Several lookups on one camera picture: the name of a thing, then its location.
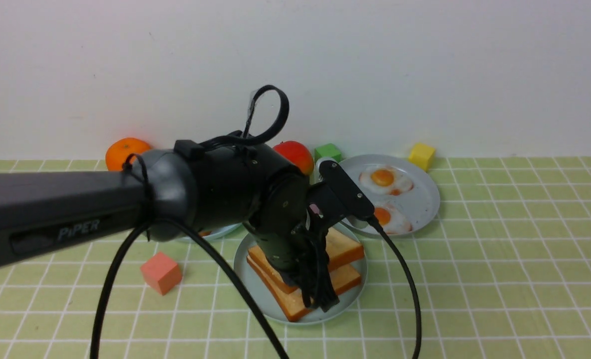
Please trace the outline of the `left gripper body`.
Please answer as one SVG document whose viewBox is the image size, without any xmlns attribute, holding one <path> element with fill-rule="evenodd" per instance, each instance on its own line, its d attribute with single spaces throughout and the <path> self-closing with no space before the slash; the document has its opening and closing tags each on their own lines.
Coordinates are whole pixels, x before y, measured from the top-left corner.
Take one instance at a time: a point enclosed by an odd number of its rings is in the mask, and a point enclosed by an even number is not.
<svg viewBox="0 0 591 359">
<path fill-rule="evenodd" d="M 261 196 L 245 223 L 270 265 L 298 288 L 330 286 L 326 236 L 343 218 L 343 205 L 326 182 L 281 179 Z"/>
</svg>

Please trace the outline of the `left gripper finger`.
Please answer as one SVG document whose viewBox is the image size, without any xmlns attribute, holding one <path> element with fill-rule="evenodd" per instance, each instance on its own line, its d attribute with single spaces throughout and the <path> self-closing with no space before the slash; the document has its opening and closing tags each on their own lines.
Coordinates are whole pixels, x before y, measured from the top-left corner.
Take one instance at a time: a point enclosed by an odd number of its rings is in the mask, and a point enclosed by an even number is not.
<svg viewBox="0 0 591 359">
<path fill-rule="evenodd" d="M 315 240 L 315 264 L 315 304 L 323 312 L 328 312 L 339 303 L 339 299 L 330 279 L 329 255 L 326 252 L 326 240 L 322 234 L 319 234 Z"/>
<path fill-rule="evenodd" d="M 321 288 L 320 273 L 318 271 L 307 272 L 300 275 L 300 290 L 305 308 L 318 309 L 319 294 Z"/>
</svg>

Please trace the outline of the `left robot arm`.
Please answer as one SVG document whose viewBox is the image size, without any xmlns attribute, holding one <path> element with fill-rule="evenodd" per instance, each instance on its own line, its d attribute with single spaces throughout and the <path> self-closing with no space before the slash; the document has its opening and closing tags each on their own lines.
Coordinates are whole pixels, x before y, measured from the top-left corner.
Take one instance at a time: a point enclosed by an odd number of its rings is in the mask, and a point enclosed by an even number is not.
<svg viewBox="0 0 591 359">
<path fill-rule="evenodd" d="M 129 230 L 106 275 L 91 334 L 97 359 L 111 290 L 127 251 L 142 233 L 164 242 L 184 234 L 222 268 L 278 355 L 287 353 L 238 275 L 199 232 L 242 223 L 270 265 L 300 288 L 307 308 L 338 299 L 330 281 L 313 191 L 297 166 L 260 137 L 240 132 L 202 144 L 127 157 L 121 171 L 0 174 L 0 268 Z"/>
</svg>

